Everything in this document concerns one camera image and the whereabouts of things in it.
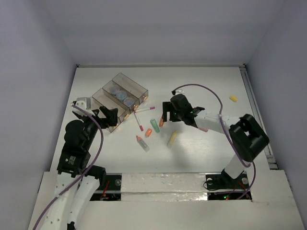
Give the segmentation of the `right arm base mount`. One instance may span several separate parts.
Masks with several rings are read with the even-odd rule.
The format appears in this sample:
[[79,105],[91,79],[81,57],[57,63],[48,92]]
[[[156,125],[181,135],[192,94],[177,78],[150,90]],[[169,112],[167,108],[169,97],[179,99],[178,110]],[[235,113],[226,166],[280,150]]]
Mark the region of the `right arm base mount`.
[[203,183],[208,200],[251,200],[249,186],[246,173],[237,179],[222,174],[207,174]]

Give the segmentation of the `green highlighter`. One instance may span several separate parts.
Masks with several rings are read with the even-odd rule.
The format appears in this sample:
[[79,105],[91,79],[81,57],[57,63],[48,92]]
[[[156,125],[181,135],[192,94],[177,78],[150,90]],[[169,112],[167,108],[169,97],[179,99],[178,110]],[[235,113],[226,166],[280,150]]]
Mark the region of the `green highlighter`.
[[160,128],[159,128],[159,125],[157,124],[156,120],[155,119],[151,119],[150,123],[151,123],[153,129],[155,130],[155,132],[159,133],[160,132]]

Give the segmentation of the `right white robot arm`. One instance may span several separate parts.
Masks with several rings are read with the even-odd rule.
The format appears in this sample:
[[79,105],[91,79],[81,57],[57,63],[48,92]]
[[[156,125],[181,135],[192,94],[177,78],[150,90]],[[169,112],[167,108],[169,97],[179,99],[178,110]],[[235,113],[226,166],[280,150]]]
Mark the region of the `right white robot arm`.
[[235,155],[221,173],[221,183],[231,188],[238,183],[239,175],[268,146],[270,140],[256,119],[245,114],[242,117],[224,116],[192,107],[183,94],[173,96],[162,103],[164,122],[184,122],[199,130],[212,130],[222,133],[230,141]]

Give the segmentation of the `pink highlighter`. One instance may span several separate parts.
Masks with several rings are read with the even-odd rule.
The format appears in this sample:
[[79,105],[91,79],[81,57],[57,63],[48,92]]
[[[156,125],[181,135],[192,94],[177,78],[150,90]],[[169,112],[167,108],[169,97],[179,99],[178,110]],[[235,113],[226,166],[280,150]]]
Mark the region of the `pink highlighter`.
[[199,130],[201,130],[203,132],[208,132],[209,131],[207,128],[199,128]]

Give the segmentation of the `clear tape roll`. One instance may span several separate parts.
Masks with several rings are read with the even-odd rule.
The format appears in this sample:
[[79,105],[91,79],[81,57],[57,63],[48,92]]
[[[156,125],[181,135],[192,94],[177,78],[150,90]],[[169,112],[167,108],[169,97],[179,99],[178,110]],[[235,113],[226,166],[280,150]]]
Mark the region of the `clear tape roll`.
[[109,88],[109,91],[112,95],[116,95],[120,91],[120,88],[117,85],[113,85]]

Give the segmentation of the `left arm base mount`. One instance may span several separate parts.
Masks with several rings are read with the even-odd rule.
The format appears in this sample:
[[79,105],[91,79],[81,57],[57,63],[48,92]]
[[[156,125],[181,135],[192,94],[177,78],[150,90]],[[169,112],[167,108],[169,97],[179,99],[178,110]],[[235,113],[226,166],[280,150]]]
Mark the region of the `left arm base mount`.
[[120,201],[121,183],[122,174],[107,174],[105,184],[99,186],[99,188],[92,195],[90,201]]

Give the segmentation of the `orange highlighter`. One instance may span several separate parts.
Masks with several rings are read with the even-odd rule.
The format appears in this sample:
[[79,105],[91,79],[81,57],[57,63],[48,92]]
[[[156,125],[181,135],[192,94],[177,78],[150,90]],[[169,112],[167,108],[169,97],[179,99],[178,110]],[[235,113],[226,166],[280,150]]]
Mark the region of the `orange highlighter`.
[[164,121],[163,121],[163,118],[161,118],[159,121],[159,127],[163,127],[163,125],[164,125]]

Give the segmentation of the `yellow highlighter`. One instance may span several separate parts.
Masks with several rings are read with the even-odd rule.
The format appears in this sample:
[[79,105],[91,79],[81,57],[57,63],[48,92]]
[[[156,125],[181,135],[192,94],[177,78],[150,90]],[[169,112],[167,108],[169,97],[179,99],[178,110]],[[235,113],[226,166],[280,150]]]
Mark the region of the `yellow highlighter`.
[[172,134],[171,134],[169,140],[168,140],[168,143],[167,143],[167,147],[168,147],[168,148],[172,147],[172,145],[173,145],[173,143],[174,143],[176,137],[177,137],[177,131],[174,130],[174,131],[172,132]]

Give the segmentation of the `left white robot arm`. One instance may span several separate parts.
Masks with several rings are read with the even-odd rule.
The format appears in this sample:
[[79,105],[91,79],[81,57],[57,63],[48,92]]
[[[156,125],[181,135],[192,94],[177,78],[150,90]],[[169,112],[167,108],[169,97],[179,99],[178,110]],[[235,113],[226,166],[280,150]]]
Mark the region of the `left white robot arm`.
[[90,147],[97,134],[118,123],[118,109],[82,109],[73,105],[77,119],[65,127],[64,146],[57,166],[54,197],[39,216],[34,229],[76,230],[88,202],[97,189],[108,186],[106,170],[90,159]]

